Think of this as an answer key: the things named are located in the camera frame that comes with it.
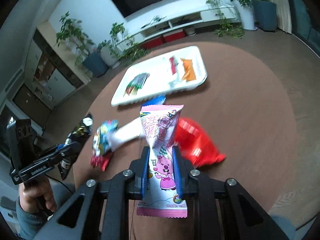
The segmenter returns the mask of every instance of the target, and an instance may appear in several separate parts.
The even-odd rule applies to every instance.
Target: pink cartoon beaver
[[[162,190],[175,190],[176,184],[172,178],[173,165],[172,162],[165,157],[158,156],[158,161],[153,170],[156,171],[156,178],[161,179],[160,188]]]

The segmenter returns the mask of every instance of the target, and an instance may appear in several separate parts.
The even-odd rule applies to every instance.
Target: blue plant pot
[[[89,69],[94,77],[100,77],[108,70],[108,66],[104,63],[98,52],[92,52],[83,62],[87,69]]]
[[[256,21],[259,24],[258,27],[267,32],[274,32],[278,26],[276,4],[273,2],[252,0],[252,6]]]

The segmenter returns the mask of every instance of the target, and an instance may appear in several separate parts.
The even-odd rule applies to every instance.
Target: human hand
[[[21,183],[19,185],[20,205],[22,209],[30,214],[39,212],[36,197],[43,196],[47,209],[55,212],[57,204],[54,200],[52,189],[49,183],[49,179],[44,176],[44,180],[39,182],[38,185],[27,187]]]

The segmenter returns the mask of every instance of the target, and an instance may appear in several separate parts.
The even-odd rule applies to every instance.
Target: metal screw
[[[198,170],[191,170],[191,171],[190,171],[190,174],[191,174],[192,176],[198,176],[198,175],[200,175],[200,171],[198,171]]]
[[[97,182],[94,179],[89,179],[86,184],[88,187],[93,187],[96,183]]]
[[[122,174],[123,174],[124,176],[126,176],[126,177],[132,175],[132,173],[133,173],[132,170],[124,170],[124,171],[122,172]]]
[[[235,179],[228,179],[227,180],[227,183],[230,185],[230,186],[234,186],[235,184],[237,184],[237,181]]]

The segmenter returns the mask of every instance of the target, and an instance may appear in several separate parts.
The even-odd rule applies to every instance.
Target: gray sleeve
[[[47,222],[42,213],[29,214],[20,205],[20,198],[17,199],[17,217],[20,224],[20,237],[26,240],[34,238],[40,228]]]

